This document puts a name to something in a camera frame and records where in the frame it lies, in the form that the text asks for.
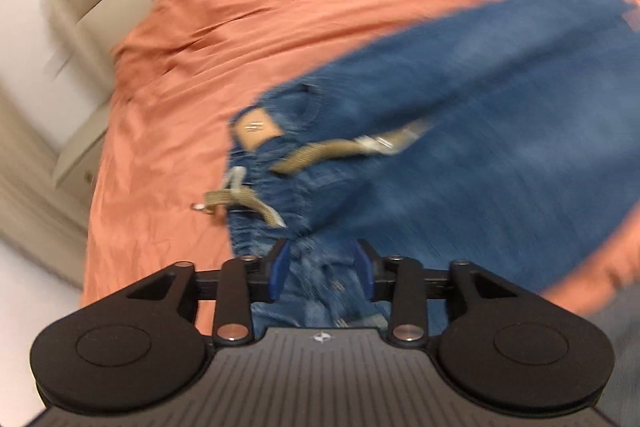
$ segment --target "tan label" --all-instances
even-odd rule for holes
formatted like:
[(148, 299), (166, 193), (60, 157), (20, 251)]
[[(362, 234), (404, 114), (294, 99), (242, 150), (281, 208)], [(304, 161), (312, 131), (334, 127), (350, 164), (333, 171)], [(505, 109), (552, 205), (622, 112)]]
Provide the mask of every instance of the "tan label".
[(246, 151), (254, 151), (271, 138), (282, 136), (282, 129), (261, 107), (252, 109), (243, 115), (235, 127), (240, 145)]

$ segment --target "orange fabric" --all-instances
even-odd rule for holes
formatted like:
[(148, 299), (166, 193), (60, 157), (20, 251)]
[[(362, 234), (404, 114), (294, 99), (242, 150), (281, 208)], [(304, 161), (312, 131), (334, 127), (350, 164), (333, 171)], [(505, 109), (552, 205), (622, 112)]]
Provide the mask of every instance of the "orange fabric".
[[(230, 257), (220, 185), (228, 120), (266, 89), (417, 20), (487, 0), (156, 0), (117, 48), (90, 220), (84, 303), (181, 259)], [(210, 329), (212, 305), (198, 326)]]

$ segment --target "white floor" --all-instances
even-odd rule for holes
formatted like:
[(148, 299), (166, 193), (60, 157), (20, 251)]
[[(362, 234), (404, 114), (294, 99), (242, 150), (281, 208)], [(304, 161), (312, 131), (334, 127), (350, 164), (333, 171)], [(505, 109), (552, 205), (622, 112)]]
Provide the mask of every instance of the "white floor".
[(47, 325), (78, 307), (79, 291), (0, 242), (0, 425), (26, 425), (42, 409), (29, 350)]

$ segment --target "blue denim jeans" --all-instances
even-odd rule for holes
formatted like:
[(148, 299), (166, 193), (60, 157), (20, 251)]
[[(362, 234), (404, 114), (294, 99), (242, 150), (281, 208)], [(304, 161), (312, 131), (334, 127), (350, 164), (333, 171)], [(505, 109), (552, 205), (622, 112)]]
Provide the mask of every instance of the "blue denim jeans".
[[(623, 0), (504, 0), (380, 39), (258, 101), (283, 129), (231, 166), (287, 228), (233, 208), (237, 255), (292, 241), (268, 325), (382, 324), (350, 241), (445, 269), (468, 259), (532, 291), (567, 275), (640, 196), (640, 34)], [(309, 142), (353, 139), (427, 118), (395, 156), (269, 167)], [(430, 308), (430, 332), (446, 325)]]

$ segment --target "drawstring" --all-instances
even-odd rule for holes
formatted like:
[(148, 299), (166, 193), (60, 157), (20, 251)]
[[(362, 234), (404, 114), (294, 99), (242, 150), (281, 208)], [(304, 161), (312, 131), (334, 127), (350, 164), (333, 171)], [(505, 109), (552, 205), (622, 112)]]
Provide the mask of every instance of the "drawstring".
[(245, 176), (246, 168), (233, 167), (226, 174), (222, 182), (222, 188), (207, 192), (204, 196), (204, 203), (192, 204), (191, 209), (205, 214), (213, 214), (220, 204), (225, 206), (246, 206), (258, 212), (270, 227), (286, 228), (287, 225), (285, 225), (284, 220), (272, 206), (260, 201), (260, 198), (252, 189), (242, 185)]
[(416, 120), (402, 129), (379, 136), (361, 136), (354, 140), (326, 140), (310, 143), (272, 165), (270, 171), (290, 176), (322, 160), (359, 155), (398, 154), (413, 144), (427, 131), (428, 127), (426, 120)]

